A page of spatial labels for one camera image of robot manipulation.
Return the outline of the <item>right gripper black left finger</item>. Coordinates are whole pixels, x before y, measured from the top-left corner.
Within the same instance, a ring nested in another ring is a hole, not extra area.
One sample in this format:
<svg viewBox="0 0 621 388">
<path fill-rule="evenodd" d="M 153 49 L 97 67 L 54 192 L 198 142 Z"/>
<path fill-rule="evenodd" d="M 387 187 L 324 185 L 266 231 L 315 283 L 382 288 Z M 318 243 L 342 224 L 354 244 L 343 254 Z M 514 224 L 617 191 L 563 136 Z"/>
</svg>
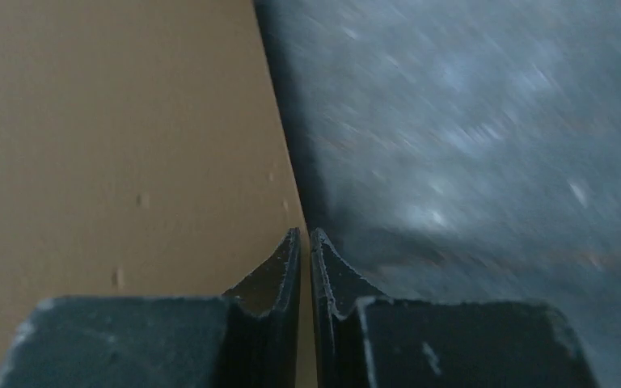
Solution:
<svg viewBox="0 0 621 388">
<path fill-rule="evenodd" d="M 65 296 L 19 325 L 0 387 L 292 387 L 301 236 L 216 296 Z"/>
</svg>

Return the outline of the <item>cardboard box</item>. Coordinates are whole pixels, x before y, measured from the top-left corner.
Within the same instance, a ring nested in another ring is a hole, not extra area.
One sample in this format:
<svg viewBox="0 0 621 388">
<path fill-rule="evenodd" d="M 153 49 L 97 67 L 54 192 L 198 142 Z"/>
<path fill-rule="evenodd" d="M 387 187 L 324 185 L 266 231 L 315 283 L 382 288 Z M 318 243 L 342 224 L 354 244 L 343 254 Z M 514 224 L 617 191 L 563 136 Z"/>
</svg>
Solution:
<svg viewBox="0 0 621 388">
<path fill-rule="evenodd" d="M 0 1 L 0 364 L 36 303 L 213 294 L 305 220 L 250 1 Z"/>
</svg>

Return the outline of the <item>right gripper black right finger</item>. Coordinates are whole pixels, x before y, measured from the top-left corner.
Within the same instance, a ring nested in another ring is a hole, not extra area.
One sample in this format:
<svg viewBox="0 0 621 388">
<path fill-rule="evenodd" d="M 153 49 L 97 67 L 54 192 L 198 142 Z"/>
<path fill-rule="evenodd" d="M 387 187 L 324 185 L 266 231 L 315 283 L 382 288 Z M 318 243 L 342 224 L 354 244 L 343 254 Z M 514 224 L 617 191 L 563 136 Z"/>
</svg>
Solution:
<svg viewBox="0 0 621 388">
<path fill-rule="evenodd" d="M 595 387 L 577 336 L 533 301 L 439 303 L 388 297 L 321 229 L 311 237 L 321 387 Z"/>
</svg>

